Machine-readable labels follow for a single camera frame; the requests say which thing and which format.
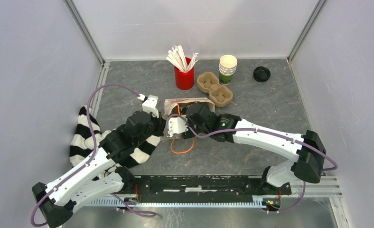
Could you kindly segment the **beige paper gift bag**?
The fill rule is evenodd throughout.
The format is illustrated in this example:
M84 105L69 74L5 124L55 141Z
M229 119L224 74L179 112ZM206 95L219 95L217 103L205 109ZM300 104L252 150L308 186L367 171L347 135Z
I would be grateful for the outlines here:
M210 101L208 98L199 97L199 98L175 98L175 99L166 99L164 103L165 108L165 117L168 119L168 117L171 114L179 114L179 115L185 115L185 112L187 111L187 108L191 105L202 102L206 107L210 109L210 111L215 111L215 104ZM183 139L182 136L186 136L187 132L182 133L180 136L169 138L166 136L166 133L164 131L164 140L172 139L172 142L170 144L170 150L175 154L184 154L191 151L195 146L195 136L192 137L192 144L189 149L183 150L183 151L177 151L173 149L173 144L176 139Z

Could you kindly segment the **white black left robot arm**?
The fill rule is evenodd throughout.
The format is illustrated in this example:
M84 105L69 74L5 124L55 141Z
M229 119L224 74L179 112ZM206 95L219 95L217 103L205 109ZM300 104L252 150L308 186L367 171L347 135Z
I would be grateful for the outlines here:
M136 111L113 131L100 132L83 107L70 146L71 170L56 180L32 187L45 224L56 228L81 207L102 196L132 189L129 168L145 163L163 135L165 120Z

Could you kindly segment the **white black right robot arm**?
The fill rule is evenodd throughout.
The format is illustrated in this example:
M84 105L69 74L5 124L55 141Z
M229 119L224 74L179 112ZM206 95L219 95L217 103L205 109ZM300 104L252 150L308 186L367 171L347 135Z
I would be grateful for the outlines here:
M202 102L182 108L182 113L192 127L188 136L207 135L218 142L251 145L285 157L285 162L264 170L263 185L281 187L295 179L317 184L321 180L326 150L314 131L305 134L276 131L236 115L216 115Z

